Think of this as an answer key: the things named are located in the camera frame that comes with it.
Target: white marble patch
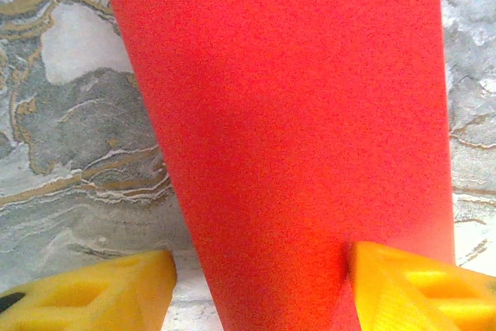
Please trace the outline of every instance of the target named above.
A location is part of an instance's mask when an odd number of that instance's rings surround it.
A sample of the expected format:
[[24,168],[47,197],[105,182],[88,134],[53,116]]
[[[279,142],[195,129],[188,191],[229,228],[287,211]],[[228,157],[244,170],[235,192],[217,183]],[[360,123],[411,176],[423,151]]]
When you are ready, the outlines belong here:
[[133,71],[120,36],[89,7],[61,4],[52,17],[54,25],[41,36],[50,83],[66,84],[100,67]]
[[450,66],[445,64],[445,74],[446,74],[446,91],[450,93],[453,87],[453,73],[450,70]]
[[496,79],[495,78],[484,78],[480,80],[480,85],[490,93],[496,93]]

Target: red foam roller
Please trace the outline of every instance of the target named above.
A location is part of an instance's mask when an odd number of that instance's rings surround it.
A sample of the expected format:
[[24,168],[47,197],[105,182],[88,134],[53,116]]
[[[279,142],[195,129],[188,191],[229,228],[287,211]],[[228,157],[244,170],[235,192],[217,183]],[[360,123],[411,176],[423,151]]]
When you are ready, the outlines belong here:
[[453,262],[439,0],[111,2],[225,330],[329,329],[353,240]]

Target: gray marble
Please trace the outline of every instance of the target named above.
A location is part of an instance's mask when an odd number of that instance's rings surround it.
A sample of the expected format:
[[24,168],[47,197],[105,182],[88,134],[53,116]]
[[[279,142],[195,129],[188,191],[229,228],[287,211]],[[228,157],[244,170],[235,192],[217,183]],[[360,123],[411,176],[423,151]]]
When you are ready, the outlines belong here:
[[[496,0],[442,6],[456,257],[496,275]],[[0,291],[156,248],[163,329],[221,330],[109,0],[0,0]]]

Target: yellow plastic piece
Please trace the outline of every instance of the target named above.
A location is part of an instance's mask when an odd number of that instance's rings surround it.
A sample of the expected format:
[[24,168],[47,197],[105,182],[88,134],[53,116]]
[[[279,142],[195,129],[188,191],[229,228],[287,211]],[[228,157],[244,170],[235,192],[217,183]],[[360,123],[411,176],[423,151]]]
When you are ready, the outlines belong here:
[[166,251],[106,261],[0,294],[0,330],[158,331],[175,283]]
[[351,275],[363,331],[496,331],[496,278],[369,242]]

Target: marble surface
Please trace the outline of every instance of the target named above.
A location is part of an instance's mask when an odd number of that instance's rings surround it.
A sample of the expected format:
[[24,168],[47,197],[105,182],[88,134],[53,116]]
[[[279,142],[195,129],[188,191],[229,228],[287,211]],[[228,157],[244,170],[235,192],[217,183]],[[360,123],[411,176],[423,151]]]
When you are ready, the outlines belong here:
[[[442,4],[456,256],[496,275],[496,0]],[[109,0],[0,0],[0,291],[156,248],[163,330],[221,330]]]

